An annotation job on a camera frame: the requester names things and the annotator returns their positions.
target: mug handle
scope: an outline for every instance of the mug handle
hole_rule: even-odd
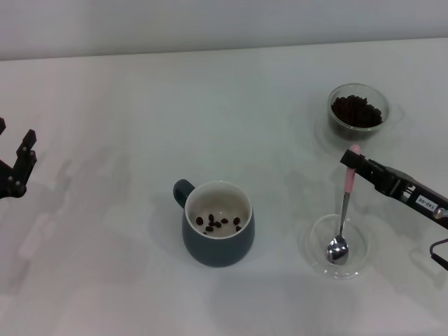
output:
[[[181,207],[185,207],[189,194],[195,189],[187,180],[179,180],[174,184],[173,196]]]

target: white tabletop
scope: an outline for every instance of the white tabletop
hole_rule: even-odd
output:
[[[298,237],[342,201],[342,152],[319,135],[341,84],[391,104],[365,152],[448,194],[447,60],[435,39],[0,62],[0,158],[38,137],[27,194],[0,202],[0,334],[446,335],[442,227],[358,178],[349,211],[378,245],[364,275],[318,275]],[[188,254],[182,178],[248,193],[242,261]]]

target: dark gray mug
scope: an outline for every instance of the dark gray mug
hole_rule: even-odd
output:
[[[195,188],[187,180],[179,180],[173,194],[184,209],[182,237],[194,259],[208,266],[224,267],[246,255],[255,237],[255,220],[252,203],[243,190],[224,181],[212,181]],[[228,223],[221,224],[220,228],[213,226],[214,231],[207,232],[209,214],[214,215],[215,221],[228,217]],[[202,225],[197,224],[198,217],[202,218]],[[238,225],[233,223],[235,217],[240,219]]]

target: silver spoon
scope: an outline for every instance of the silver spoon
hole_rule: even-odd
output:
[[[342,266],[347,262],[349,257],[349,245],[342,236],[344,229],[345,216],[347,207],[349,206],[350,192],[344,193],[344,201],[342,203],[341,223],[339,224],[339,234],[332,239],[327,247],[327,260],[335,265]]]
[[[352,145],[350,151],[360,154],[361,149],[358,145]],[[349,207],[350,193],[353,189],[353,182],[355,180],[355,170],[347,168],[345,175],[345,187],[344,187],[344,201],[342,202],[341,223],[339,224],[339,234],[332,239],[327,247],[327,260],[337,266],[342,266],[347,262],[349,258],[349,245],[342,236],[344,229],[345,216],[347,214],[347,208]]]

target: glass bowl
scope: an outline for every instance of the glass bowl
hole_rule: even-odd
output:
[[[367,102],[374,106],[376,109],[381,111],[381,117],[383,122],[375,127],[354,127],[341,121],[331,109],[331,106],[335,102],[336,98],[348,97],[355,95],[361,98],[367,98]],[[368,139],[373,134],[378,133],[378,131],[384,127],[384,125],[389,121],[389,103],[387,99],[374,88],[357,83],[350,83],[336,87],[328,98],[328,122],[330,128],[334,133],[342,137],[343,139],[350,141],[362,141]]]
[[[306,259],[314,270],[335,279],[351,279],[364,273],[375,256],[375,240],[369,227],[357,220],[346,218],[342,235],[349,246],[345,265],[337,266],[327,261],[326,251],[336,236],[341,215],[331,214],[310,225],[302,238]]]

